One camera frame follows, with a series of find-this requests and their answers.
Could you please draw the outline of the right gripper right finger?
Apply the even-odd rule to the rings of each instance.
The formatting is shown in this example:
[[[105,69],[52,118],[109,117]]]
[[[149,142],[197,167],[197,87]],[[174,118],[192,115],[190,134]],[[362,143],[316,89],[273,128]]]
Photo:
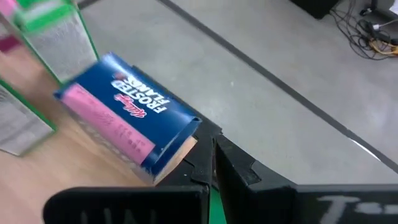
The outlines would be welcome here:
[[[398,184],[299,185],[222,134],[215,173],[227,224],[398,224]]]

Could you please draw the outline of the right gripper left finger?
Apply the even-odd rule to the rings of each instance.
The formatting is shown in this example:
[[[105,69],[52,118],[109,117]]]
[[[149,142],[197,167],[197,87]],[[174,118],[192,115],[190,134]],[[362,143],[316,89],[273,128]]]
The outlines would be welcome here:
[[[193,149],[154,187],[74,187],[50,197],[44,224],[208,224],[213,140]]]

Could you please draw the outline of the Frosted Flakes cereal box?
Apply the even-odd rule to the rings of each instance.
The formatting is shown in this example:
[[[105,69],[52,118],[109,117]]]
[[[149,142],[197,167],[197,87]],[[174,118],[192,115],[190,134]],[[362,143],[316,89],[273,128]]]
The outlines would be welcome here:
[[[201,119],[112,52],[54,97],[147,185],[158,184],[196,144]]]

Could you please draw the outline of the Apple Jacks cereal box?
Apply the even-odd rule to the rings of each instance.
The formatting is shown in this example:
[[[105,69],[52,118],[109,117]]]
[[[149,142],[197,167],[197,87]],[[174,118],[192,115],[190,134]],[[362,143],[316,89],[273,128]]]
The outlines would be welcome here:
[[[13,22],[22,40],[58,82],[98,60],[80,10],[72,0],[16,0]]]
[[[0,79],[0,151],[22,156],[55,131],[53,123]]]

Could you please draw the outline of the Raisin Bran cereal box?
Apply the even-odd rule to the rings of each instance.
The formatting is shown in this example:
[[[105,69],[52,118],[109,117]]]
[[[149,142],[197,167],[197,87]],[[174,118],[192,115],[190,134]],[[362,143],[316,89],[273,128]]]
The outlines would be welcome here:
[[[7,52],[19,44],[12,24],[17,9],[16,0],[0,0],[0,52]]]

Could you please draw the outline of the green table mat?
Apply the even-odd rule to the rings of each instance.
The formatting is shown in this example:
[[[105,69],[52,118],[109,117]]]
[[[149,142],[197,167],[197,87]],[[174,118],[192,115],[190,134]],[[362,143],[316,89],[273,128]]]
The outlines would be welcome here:
[[[215,188],[210,191],[209,224],[226,224],[223,204],[219,192]]]

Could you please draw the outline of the black floor box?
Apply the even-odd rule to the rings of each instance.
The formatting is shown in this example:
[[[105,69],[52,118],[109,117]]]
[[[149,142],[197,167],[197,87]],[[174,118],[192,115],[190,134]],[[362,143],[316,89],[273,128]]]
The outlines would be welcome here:
[[[315,19],[323,19],[340,0],[290,0]]]

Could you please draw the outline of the wooden shelf black frame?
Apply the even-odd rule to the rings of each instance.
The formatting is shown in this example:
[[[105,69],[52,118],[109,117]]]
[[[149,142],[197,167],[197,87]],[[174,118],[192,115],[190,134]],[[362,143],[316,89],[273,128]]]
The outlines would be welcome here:
[[[213,139],[206,122],[146,73],[144,75],[201,119],[193,137]],[[74,187],[154,187],[147,185],[118,155],[93,139],[54,97],[64,84],[25,47],[0,52],[0,79],[18,91],[56,127],[22,156],[0,151],[0,224],[44,224],[46,201]]]

